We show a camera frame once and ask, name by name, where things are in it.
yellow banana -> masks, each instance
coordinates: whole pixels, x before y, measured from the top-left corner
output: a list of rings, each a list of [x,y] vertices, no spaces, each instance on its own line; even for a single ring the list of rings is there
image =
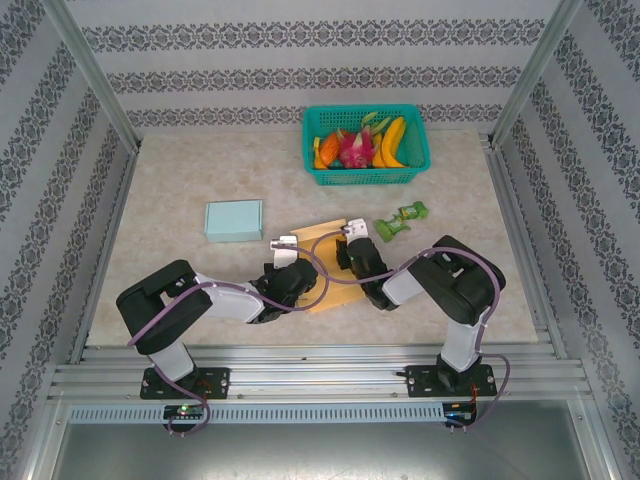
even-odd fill
[[[313,168],[315,168],[316,170],[328,170],[327,166],[322,163],[322,160],[320,160],[320,137],[316,137],[313,140],[313,152],[315,154],[314,160],[313,160]]]
[[[404,165],[396,160],[398,146],[407,128],[407,123],[403,117],[396,118],[382,139],[382,161],[387,168],[404,168]]]
[[[373,146],[376,148],[376,154],[373,157],[373,166],[375,168],[385,168],[384,162],[382,161],[382,134],[376,133],[373,136]]]

toy fruit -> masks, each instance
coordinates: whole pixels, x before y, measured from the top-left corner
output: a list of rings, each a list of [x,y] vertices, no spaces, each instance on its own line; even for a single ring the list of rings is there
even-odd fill
[[[314,160],[313,160],[313,168],[316,170],[328,170],[327,166],[322,163],[320,160],[320,137],[316,137],[313,139],[313,152],[314,152]]]
[[[331,165],[333,161],[338,158],[338,153],[340,152],[340,139],[336,133],[337,132],[333,132],[325,138],[320,144],[320,149],[318,150],[320,161],[325,167]]]
[[[371,125],[371,135],[376,135],[377,133],[380,133],[384,129],[384,127],[387,126],[387,123],[389,123],[390,121],[391,121],[391,117],[385,117],[379,122],[376,122],[373,125]]]
[[[365,125],[367,125],[371,120],[376,118],[377,114],[378,112],[371,112],[365,115],[364,117],[362,117],[362,120],[360,121],[360,128],[364,128]]]
[[[344,136],[342,132],[336,131],[340,139],[340,163],[345,168],[367,168],[373,163],[376,153],[371,142],[371,127],[366,125],[357,135]]]
[[[376,220],[373,222],[373,227],[376,229],[376,232],[378,232],[384,243],[389,243],[393,240],[393,237],[402,230],[411,230],[411,227],[404,223],[404,220],[402,220],[400,215],[394,215],[393,219],[388,222],[385,222],[384,220]]]
[[[404,165],[396,160],[396,152],[406,129],[403,117],[396,118],[382,139],[382,161],[387,168],[404,168]]]
[[[400,207],[400,216],[403,220],[413,220],[414,218],[427,218],[429,210],[424,206],[422,202],[414,202],[413,205],[407,207]]]
[[[373,166],[375,168],[385,168],[384,162],[382,161],[382,148],[380,148],[381,144],[382,134],[378,133],[373,136],[373,148],[376,149],[376,154],[373,156]]]

wire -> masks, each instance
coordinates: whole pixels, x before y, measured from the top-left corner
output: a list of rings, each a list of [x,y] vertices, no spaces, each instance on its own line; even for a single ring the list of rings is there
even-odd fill
[[[311,252],[308,252],[308,253],[309,253],[309,256],[313,260],[313,264],[314,264],[315,268],[316,269],[320,268],[322,270],[318,270],[318,271],[322,271],[323,273],[327,274],[327,272],[328,272],[327,271],[327,267],[324,265],[322,260],[315,255],[315,250],[316,250],[318,244],[320,243],[320,241],[322,241],[322,237],[320,237],[318,240],[316,240],[313,243],[313,245],[311,247]],[[282,305],[282,304],[280,304],[278,302],[274,302],[273,300],[271,300],[271,299],[269,299],[267,297],[264,297],[264,296],[260,295],[259,293],[254,292],[253,290],[246,289],[245,287],[241,287],[240,285],[236,285],[235,283],[216,282],[216,285],[220,285],[220,286],[223,286],[223,287],[226,286],[226,287],[231,288],[233,290],[239,290],[239,291],[248,293],[249,295],[258,298],[259,300],[262,300],[263,302],[269,303],[270,305],[273,305],[275,307],[281,308],[282,310],[289,311],[289,312],[309,310],[310,308],[315,307],[316,305],[318,305],[324,299],[324,297],[327,295],[327,291],[329,290],[329,282],[325,282],[324,288],[322,289],[322,292],[320,293],[320,296],[314,302],[310,303],[309,305],[305,305],[304,307],[289,307],[287,305]],[[182,302],[189,295],[191,295],[192,293],[194,293],[194,292],[196,292],[198,290],[202,290],[203,288],[209,288],[209,287],[213,287],[213,286],[214,286],[214,283],[212,283],[212,282],[203,282],[203,283],[199,283],[197,285],[194,285],[193,287],[190,287],[187,290],[185,290],[184,292],[182,292],[169,305],[167,305],[155,317],[153,317],[149,321],[149,323],[147,323],[144,327],[142,327],[140,329],[140,331],[138,333],[136,333],[131,338],[131,340],[129,340],[129,342],[127,343],[127,346],[131,347],[131,346],[135,345],[149,330],[151,330],[154,327],[154,325],[156,325],[160,320],[162,320],[165,317],[165,315],[167,315],[171,310],[173,310],[180,302]],[[183,395],[186,395],[187,397],[196,400],[198,403],[200,403],[200,405],[202,405],[202,408],[206,412],[204,420],[202,422],[200,422],[199,424],[197,424],[195,427],[193,427],[191,430],[188,430],[186,432],[176,432],[175,430],[173,430],[173,421],[175,420],[176,417],[171,417],[169,419],[169,423],[167,424],[167,430],[169,430],[169,434],[170,435],[178,434],[181,437],[184,437],[186,435],[192,435],[192,434],[202,430],[209,423],[209,421],[211,420],[211,408],[209,407],[209,403],[207,402],[206,395],[203,396],[203,397],[200,397],[200,396],[196,395],[195,393],[190,392],[189,390],[187,390],[185,388],[182,388],[176,382],[174,382],[169,377],[167,377],[165,375],[165,373],[160,369],[160,367],[158,367],[153,362],[153,359],[151,357],[147,357],[147,358],[149,358],[149,361],[153,365],[153,368],[156,371],[156,373],[158,374],[158,376],[167,385],[169,385],[174,390],[177,390],[178,392],[182,393]]]
[[[480,331],[478,332],[478,335],[476,336],[476,342],[474,345],[474,350],[475,353],[477,353],[478,355],[482,355],[485,357],[489,357],[489,358],[500,358],[505,362],[505,367],[506,367],[506,371],[505,371],[505,377],[504,377],[504,381],[502,382],[502,385],[500,386],[500,389],[498,390],[498,392],[496,393],[496,396],[494,397],[493,401],[491,402],[491,404],[489,405],[489,407],[487,408],[486,412],[484,413],[484,415],[482,415],[482,417],[478,420],[476,420],[473,424],[471,424],[469,427],[466,427],[468,429],[471,428],[475,428],[476,425],[478,425],[478,423],[481,420],[484,420],[489,413],[491,413],[491,411],[495,408],[498,400],[500,399],[500,397],[502,396],[502,394],[504,393],[504,390],[507,386],[507,382],[509,381],[509,376],[511,373],[511,365],[509,363],[509,360],[507,359],[507,357],[505,357],[504,355],[501,354],[483,354],[480,350],[480,344],[482,343],[482,337],[484,336],[484,330],[486,329],[486,325],[487,322],[489,321],[489,318],[491,317],[491,315],[493,314],[493,312],[495,312],[497,306],[498,306],[498,302],[500,301],[500,283],[498,281],[498,278],[496,277],[495,273],[493,272],[493,270],[491,270],[491,268],[489,267],[489,265],[479,256],[474,255],[473,253],[467,252],[466,250],[461,250],[459,248],[453,248],[453,247],[431,247],[431,248],[427,248],[422,250],[420,253],[418,253],[418,255],[416,255],[415,257],[410,258],[409,260],[407,260],[405,263],[403,263],[397,270],[390,270],[384,274],[381,275],[375,275],[372,277],[367,277],[367,278],[361,278],[361,279],[355,279],[355,280],[342,280],[339,278],[335,278],[332,277],[331,275],[329,275],[328,269],[325,266],[324,262],[315,254],[316,248],[318,247],[318,245],[320,244],[320,242],[322,242],[324,239],[329,238],[331,236],[335,236],[335,235],[343,235],[344,232],[339,230],[339,231],[335,231],[335,232],[329,232],[326,233],[320,237],[318,237],[318,239],[316,239],[316,241],[313,243],[312,247],[311,247],[311,251],[300,248],[300,247],[291,247],[291,246],[276,246],[275,248],[278,249],[282,249],[282,250],[293,250],[299,253],[304,253],[306,255],[309,256],[309,258],[311,259],[311,263],[312,265],[315,267],[316,271],[318,272],[318,274],[320,274],[320,276],[325,278],[325,285],[324,288],[322,290],[322,293],[320,294],[320,296],[312,303],[310,303],[309,305],[305,305],[304,307],[290,307],[288,305],[283,305],[281,303],[275,302],[257,292],[254,292],[253,290],[249,290],[248,288],[242,287],[240,285],[237,285],[235,283],[229,283],[229,282],[204,282],[204,283],[200,283],[198,285],[195,285],[187,290],[185,290],[184,292],[182,292],[180,295],[178,295],[168,306],[166,306],[161,312],[159,312],[155,317],[153,317],[149,323],[147,323],[142,329],[140,329],[140,331],[138,333],[136,333],[136,335],[133,336],[133,338],[127,343],[127,346],[133,346],[135,345],[140,338],[142,338],[151,328],[153,328],[154,325],[156,325],[167,313],[169,313],[173,308],[176,307],[176,305],[178,303],[180,303],[182,300],[184,300],[186,297],[188,297],[189,295],[191,295],[192,293],[194,293],[197,290],[201,290],[203,288],[209,288],[209,287],[214,287],[214,286],[221,286],[221,287],[227,287],[230,288],[232,290],[237,290],[237,291],[241,291],[243,293],[246,293],[248,295],[251,295],[252,297],[257,298],[258,300],[261,300],[265,303],[268,303],[269,305],[273,305],[277,308],[280,308],[286,312],[300,312],[300,311],[304,311],[304,310],[309,310],[313,307],[315,307],[316,305],[318,305],[326,296],[327,291],[329,289],[329,282],[334,282],[334,283],[339,283],[339,284],[343,284],[343,285],[361,285],[364,283],[369,283],[369,282],[373,282],[376,280],[382,280],[388,277],[391,277],[395,274],[401,273],[402,271],[406,270],[407,268],[409,268],[416,260],[418,260],[420,257],[423,256],[429,256],[429,255],[433,255],[436,253],[449,253],[449,254],[453,254],[453,255],[459,255],[461,257],[467,258],[471,261],[473,261],[474,263],[476,263],[478,266],[480,266],[485,273],[489,276],[489,279],[493,285],[493,292],[494,292],[494,296],[493,296],[493,302],[491,303],[491,306],[489,307],[489,310],[487,311],[487,313],[483,316],[482,320],[481,320],[481,325],[480,325]],[[171,381],[156,365],[154,365],[154,369],[156,370],[156,372],[158,373],[158,375],[160,376],[160,378],[162,378],[163,381],[165,381],[168,385],[170,385],[172,388],[174,388],[175,390],[183,393],[184,395],[187,395],[190,398],[193,398],[194,400],[197,400],[198,402],[200,402],[203,407],[205,408],[206,412],[207,412],[207,416],[206,419],[198,424],[196,427],[194,427],[193,429],[189,430],[188,434],[191,433],[195,433],[198,430],[204,428],[204,426],[209,422],[210,418],[211,418],[211,410],[209,408],[209,405],[207,403],[207,401],[204,398],[201,398],[199,396],[197,396],[196,394],[189,392],[186,389],[183,389],[182,387],[180,387],[179,385],[177,385],[175,382]],[[169,433],[173,434],[174,431],[171,429],[171,424],[172,424],[172,420],[171,419],[169,421]],[[187,432],[183,432],[181,434],[181,436],[184,436],[185,434],[187,434]]]
[[[472,397],[471,397],[471,401],[469,402],[469,405],[473,405],[473,411],[471,412],[471,414],[473,415],[474,413],[476,413],[478,411],[478,387],[476,387],[475,383],[471,384],[471,393],[472,393]]]
[[[496,408],[498,401],[500,400],[500,398],[502,397],[502,394],[507,388],[507,383],[509,383],[509,377],[511,376],[511,363],[509,363],[509,359],[507,357],[505,357],[501,353],[484,353],[482,355],[485,358],[499,358],[504,362],[504,366],[505,366],[504,380],[502,380],[502,385],[500,385],[500,388],[498,389],[496,396],[493,397],[493,400],[491,401],[491,403],[489,404],[485,412],[482,414],[480,418],[478,418],[475,422],[469,425],[467,427],[467,430],[472,430],[476,428],[481,422],[483,422],[489,416],[489,414],[493,411],[493,409]]]
[[[208,423],[209,420],[211,420],[211,407],[209,407],[209,403],[207,402],[207,396],[206,394],[203,395],[202,397],[196,395],[193,392],[190,392],[189,390],[187,390],[186,388],[182,388],[180,385],[178,385],[177,383],[175,383],[174,381],[170,380],[169,377],[167,377],[164,372],[160,369],[160,367],[158,367],[156,364],[153,363],[153,359],[151,357],[147,357],[149,359],[149,361],[151,362],[151,364],[153,365],[153,369],[156,371],[156,373],[158,374],[158,376],[167,384],[169,385],[171,388],[173,388],[174,390],[179,391],[180,393],[182,393],[183,395],[186,395],[189,398],[193,398],[194,400],[196,400],[197,402],[200,403],[200,405],[202,405],[202,408],[204,409],[205,413],[205,418],[202,422],[200,422],[199,424],[197,424],[195,427],[193,427],[191,430],[187,430],[186,432],[176,432],[173,429],[173,421],[176,418],[179,417],[171,417],[169,419],[169,423],[167,424],[167,430],[169,430],[169,435],[173,435],[174,433],[177,435],[180,435],[181,437],[185,437],[187,435],[193,435],[194,433],[199,432],[200,430],[202,430]]]

gray floor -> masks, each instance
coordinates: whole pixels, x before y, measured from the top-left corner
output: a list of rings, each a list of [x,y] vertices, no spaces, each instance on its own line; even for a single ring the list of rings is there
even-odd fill
[[[71,425],[58,480],[588,478],[562,402],[503,403],[467,435],[435,424]]]

aluminum frame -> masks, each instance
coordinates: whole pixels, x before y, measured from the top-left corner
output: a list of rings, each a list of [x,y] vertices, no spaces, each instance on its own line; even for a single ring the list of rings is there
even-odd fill
[[[47,16],[55,25],[65,45],[73,55],[89,86],[100,101],[100,105],[109,117],[124,142],[129,153],[138,153],[141,138],[124,108],[118,101],[107,76],[102,71],[96,57],[84,38],[82,30],[69,11],[65,0],[42,0]]]
[[[107,267],[109,265],[111,253],[113,252],[113,247],[116,242],[118,228],[120,227],[120,221],[122,220],[124,206],[127,202],[127,197],[129,195],[129,189],[131,188],[131,182],[133,181],[133,175],[136,170],[137,162],[138,154],[132,153],[129,164],[127,165],[127,171],[124,174],[124,185],[122,185],[120,193],[118,194],[118,198],[116,198],[115,216],[113,218],[113,221],[111,222],[111,225],[109,225],[109,231],[107,232],[107,237],[105,238],[104,254],[101,255],[100,259],[98,260],[96,281],[93,282],[91,292],[89,293],[89,298],[87,299],[87,308],[85,309],[84,316],[82,317],[80,326],[78,327],[78,335],[76,337],[76,342],[73,345],[71,356],[69,357],[69,363],[77,364],[82,360],[82,353],[87,341],[87,337],[89,336],[89,329],[91,328],[91,323],[93,322],[93,316],[95,315],[96,308],[98,307],[100,291],[102,290],[104,277],[107,274]]]
[[[482,141],[488,148],[488,139],[482,138]],[[502,159],[489,148],[485,153],[538,335],[536,343],[484,346],[485,352],[504,353],[512,363],[512,380],[503,400],[566,401],[591,478],[618,479],[620,474],[582,362],[567,358],[555,319],[548,309],[526,230],[514,207],[513,192],[509,190],[501,166]],[[406,365],[434,363],[440,348],[440,345],[195,346],[190,348],[190,352],[198,365],[231,368],[229,398],[221,402],[231,407],[312,407],[358,403],[403,408],[423,404],[425,399],[409,398],[404,379],[396,372],[402,371]],[[141,405],[181,403],[140,399],[142,372],[149,363],[134,350],[86,347],[80,351],[82,359],[79,364],[58,365],[55,369],[45,415],[37,432],[38,441],[27,462],[25,479],[48,480],[52,477],[55,459],[74,407],[104,405],[126,408],[128,405],[135,409]],[[504,366],[494,359],[487,359],[487,363],[494,367],[496,381],[501,382]],[[451,400],[448,397],[429,399],[430,402]]]
[[[493,146],[502,145],[509,136],[509,131],[527,101],[529,93],[531,93],[538,78],[542,75],[542,71],[553,55],[554,49],[582,3],[582,0],[560,0],[560,3],[558,3],[549,19],[547,28],[542,32],[540,40],[536,44],[531,57],[529,57],[522,75],[518,78],[513,92],[511,92],[507,103],[500,112],[492,132]]]

